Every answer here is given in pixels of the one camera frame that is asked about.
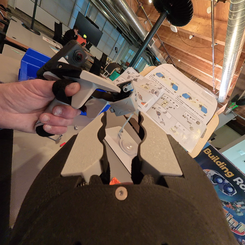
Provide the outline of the orange bag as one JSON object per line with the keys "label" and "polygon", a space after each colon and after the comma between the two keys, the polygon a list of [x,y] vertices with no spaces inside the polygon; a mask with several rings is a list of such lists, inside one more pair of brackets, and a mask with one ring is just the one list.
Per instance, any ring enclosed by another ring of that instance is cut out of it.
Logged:
{"label": "orange bag", "polygon": [[81,35],[77,35],[76,41],[81,44],[81,46],[85,46],[87,41],[85,38],[83,38]]}

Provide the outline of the white paper sheets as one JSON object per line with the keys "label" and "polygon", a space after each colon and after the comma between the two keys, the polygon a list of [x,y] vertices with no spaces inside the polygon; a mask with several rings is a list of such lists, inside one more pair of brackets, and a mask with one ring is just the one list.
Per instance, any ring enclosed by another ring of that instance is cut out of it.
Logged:
{"label": "white paper sheets", "polygon": [[58,53],[58,51],[61,50],[63,47],[61,44],[55,42],[54,40],[50,40],[44,36],[42,36],[42,39],[49,43],[50,48],[53,50],[55,54]]}

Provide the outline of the grey black toy assembly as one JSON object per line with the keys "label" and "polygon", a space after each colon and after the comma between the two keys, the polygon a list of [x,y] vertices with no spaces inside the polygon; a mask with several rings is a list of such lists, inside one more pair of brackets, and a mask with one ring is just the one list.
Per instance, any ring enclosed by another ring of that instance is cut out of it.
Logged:
{"label": "grey black toy assembly", "polygon": [[113,94],[114,102],[110,103],[109,110],[115,113],[116,116],[134,113],[138,108],[137,92],[133,86],[133,80],[128,80],[117,84],[120,88],[120,93]]}

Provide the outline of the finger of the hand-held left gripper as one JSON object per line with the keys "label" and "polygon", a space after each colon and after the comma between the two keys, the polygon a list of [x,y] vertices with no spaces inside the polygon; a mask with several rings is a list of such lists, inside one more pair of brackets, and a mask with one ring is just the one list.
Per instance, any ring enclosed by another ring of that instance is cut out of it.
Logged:
{"label": "finger of the hand-held left gripper", "polygon": [[71,106],[74,109],[81,108],[96,89],[110,92],[120,92],[120,88],[107,79],[96,76],[87,71],[82,71],[80,78],[71,78],[80,84],[80,90],[72,96]]}
{"label": "finger of the hand-held left gripper", "polygon": [[114,92],[93,92],[87,102],[84,104],[86,107],[87,117],[95,119],[101,112],[105,112],[105,108],[111,103],[123,99],[120,93]]}

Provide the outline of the laminated task sheet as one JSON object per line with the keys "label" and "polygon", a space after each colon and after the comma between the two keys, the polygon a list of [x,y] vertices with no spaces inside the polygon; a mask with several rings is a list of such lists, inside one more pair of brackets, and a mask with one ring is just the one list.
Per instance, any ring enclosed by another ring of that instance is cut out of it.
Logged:
{"label": "laminated task sheet", "polygon": [[153,70],[157,72],[163,71],[166,75],[169,76],[169,78],[166,79],[166,84],[167,89],[171,90],[171,92],[173,92],[174,89],[173,83],[179,85],[177,95],[175,95],[177,102],[181,102],[181,105],[183,105],[184,108],[188,110],[188,112],[194,115],[194,117],[200,119],[203,122],[203,126],[206,130],[208,123],[216,112],[216,98],[201,86],[196,84],[194,81],[186,77],[173,65],[163,64],[154,68]]}

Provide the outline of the black metal pillar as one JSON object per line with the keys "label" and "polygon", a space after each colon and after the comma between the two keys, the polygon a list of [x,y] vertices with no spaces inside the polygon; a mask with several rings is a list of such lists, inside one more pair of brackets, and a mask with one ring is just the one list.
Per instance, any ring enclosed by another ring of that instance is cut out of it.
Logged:
{"label": "black metal pillar", "polygon": [[135,67],[137,60],[142,55],[143,51],[145,50],[145,48],[147,47],[147,45],[149,44],[149,42],[151,41],[151,39],[153,38],[153,36],[157,32],[157,30],[161,26],[162,22],[165,20],[167,15],[168,15],[167,11],[163,11],[160,14],[159,18],[157,19],[156,23],[152,27],[151,31],[146,36],[146,38],[145,38],[144,42],[142,43],[141,47],[138,49],[136,55],[133,57],[131,63],[129,64],[129,67],[133,67],[133,68]]}

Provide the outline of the black office chair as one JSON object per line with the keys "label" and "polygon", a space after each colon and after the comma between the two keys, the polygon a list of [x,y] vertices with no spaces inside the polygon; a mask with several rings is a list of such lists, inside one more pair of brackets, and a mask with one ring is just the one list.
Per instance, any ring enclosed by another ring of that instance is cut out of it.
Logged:
{"label": "black office chair", "polygon": [[102,63],[96,57],[94,57],[94,62],[89,70],[89,73],[100,76]]}
{"label": "black office chair", "polygon": [[53,40],[62,44],[63,45],[63,40],[62,40],[62,34],[63,34],[63,29],[62,29],[62,23],[57,23],[54,22],[54,37]]}

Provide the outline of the grey office chair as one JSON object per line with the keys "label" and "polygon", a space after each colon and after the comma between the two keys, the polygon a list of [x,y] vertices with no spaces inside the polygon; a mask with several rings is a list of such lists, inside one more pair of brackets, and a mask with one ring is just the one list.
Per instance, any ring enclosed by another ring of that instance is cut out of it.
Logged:
{"label": "grey office chair", "polygon": [[116,69],[117,70],[120,70],[120,68],[121,68],[121,66],[120,65],[118,65],[117,63],[109,63],[106,67],[105,67],[105,72],[104,72],[104,74],[103,75],[105,75],[106,73],[107,73],[107,75],[106,75],[106,77],[108,76],[108,75],[111,75]]}

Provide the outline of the robot kit box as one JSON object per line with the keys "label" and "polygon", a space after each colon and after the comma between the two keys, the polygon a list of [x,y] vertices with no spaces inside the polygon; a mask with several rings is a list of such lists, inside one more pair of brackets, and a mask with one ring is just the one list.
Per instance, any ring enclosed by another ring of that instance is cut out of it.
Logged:
{"label": "robot kit box", "polygon": [[214,186],[232,233],[245,244],[244,173],[208,142],[194,159]]}

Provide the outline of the black floor lamp stand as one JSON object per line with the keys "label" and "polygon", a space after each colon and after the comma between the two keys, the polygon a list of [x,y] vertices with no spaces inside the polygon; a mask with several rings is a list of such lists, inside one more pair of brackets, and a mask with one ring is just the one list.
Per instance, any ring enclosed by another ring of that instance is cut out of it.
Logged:
{"label": "black floor lamp stand", "polygon": [[40,33],[38,30],[36,30],[36,29],[34,28],[35,15],[36,15],[37,5],[38,5],[38,0],[35,0],[34,8],[33,8],[33,15],[32,15],[31,25],[28,26],[27,24],[25,24],[25,23],[22,22],[22,26],[23,26],[24,28],[26,28],[27,30],[29,30],[30,32],[32,32],[32,33],[34,33],[34,34],[40,36],[41,33]]}

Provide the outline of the black pleated lamp shade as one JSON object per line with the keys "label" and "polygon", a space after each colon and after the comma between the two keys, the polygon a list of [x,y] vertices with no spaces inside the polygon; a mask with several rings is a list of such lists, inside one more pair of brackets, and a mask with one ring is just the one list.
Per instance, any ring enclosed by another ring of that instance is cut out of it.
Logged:
{"label": "black pleated lamp shade", "polygon": [[194,13],[191,0],[153,0],[153,5],[158,13],[167,12],[167,20],[177,27],[186,26]]}

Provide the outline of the silver air duct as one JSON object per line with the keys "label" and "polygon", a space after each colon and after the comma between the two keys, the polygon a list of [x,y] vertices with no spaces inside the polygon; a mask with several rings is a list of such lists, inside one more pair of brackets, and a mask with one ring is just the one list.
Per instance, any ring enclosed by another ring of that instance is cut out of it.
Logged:
{"label": "silver air duct", "polygon": [[112,0],[105,1],[109,4],[113,9],[117,10],[118,13],[121,13],[124,19],[127,21],[129,26],[136,32],[139,38],[144,41],[148,31],[145,30],[145,27],[142,26],[138,17],[133,12],[131,7],[127,4],[126,1],[122,0]]}
{"label": "silver air duct", "polygon": [[223,55],[222,78],[218,102],[226,100],[245,39],[245,1],[231,0],[227,22],[225,49]]}

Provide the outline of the person's left hand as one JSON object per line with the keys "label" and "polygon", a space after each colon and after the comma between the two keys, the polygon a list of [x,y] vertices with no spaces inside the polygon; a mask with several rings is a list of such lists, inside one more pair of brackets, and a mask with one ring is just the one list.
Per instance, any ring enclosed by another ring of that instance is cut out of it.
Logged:
{"label": "person's left hand", "polygon": [[49,134],[66,133],[73,119],[81,114],[81,110],[69,105],[58,105],[53,107],[51,113],[45,112],[55,98],[52,91],[54,82],[33,79],[1,84],[0,128],[36,133],[35,124],[40,121],[44,131]]}

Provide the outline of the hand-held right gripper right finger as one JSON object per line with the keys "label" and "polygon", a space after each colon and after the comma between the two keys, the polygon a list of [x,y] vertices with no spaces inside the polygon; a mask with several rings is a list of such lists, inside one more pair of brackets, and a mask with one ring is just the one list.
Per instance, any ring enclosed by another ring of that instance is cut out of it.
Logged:
{"label": "hand-held right gripper right finger", "polygon": [[139,112],[138,124],[141,142],[132,160],[131,177],[182,176],[168,135],[143,112]]}

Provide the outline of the toy instruction booklet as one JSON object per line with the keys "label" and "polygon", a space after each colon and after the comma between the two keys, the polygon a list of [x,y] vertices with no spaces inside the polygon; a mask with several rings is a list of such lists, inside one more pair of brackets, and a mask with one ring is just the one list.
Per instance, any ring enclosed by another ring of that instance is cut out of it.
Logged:
{"label": "toy instruction booklet", "polygon": [[173,83],[173,92],[167,89],[167,78],[163,71],[152,70],[152,74],[140,75],[133,68],[128,68],[118,78],[115,85],[132,81],[136,90],[138,110],[146,113],[167,134],[179,142],[187,151],[192,151],[205,127],[203,122],[194,117],[181,102],[177,102],[179,85]]}

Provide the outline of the grey office desk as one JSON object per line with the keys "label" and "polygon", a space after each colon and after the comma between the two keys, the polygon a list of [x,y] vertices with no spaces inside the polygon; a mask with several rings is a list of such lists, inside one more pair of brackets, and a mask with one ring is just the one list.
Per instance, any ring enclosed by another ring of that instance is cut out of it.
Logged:
{"label": "grey office desk", "polygon": [[22,21],[13,17],[10,20],[6,39],[24,48],[34,49],[48,57],[53,57],[55,53],[50,48],[49,43],[42,39],[42,36],[52,40],[47,35],[40,32],[41,35],[36,35],[22,26]]}

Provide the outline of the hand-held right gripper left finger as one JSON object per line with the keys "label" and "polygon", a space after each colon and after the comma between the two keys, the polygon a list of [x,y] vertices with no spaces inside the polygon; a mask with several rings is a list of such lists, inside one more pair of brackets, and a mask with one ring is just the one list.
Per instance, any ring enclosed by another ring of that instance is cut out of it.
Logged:
{"label": "hand-held right gripper left finger", "polygon": [[91,177],[106,173],[109,166],[103,142],[106,125],[107,115],[103,112],[77,134],[61,172],[63,177],[75,175]]}

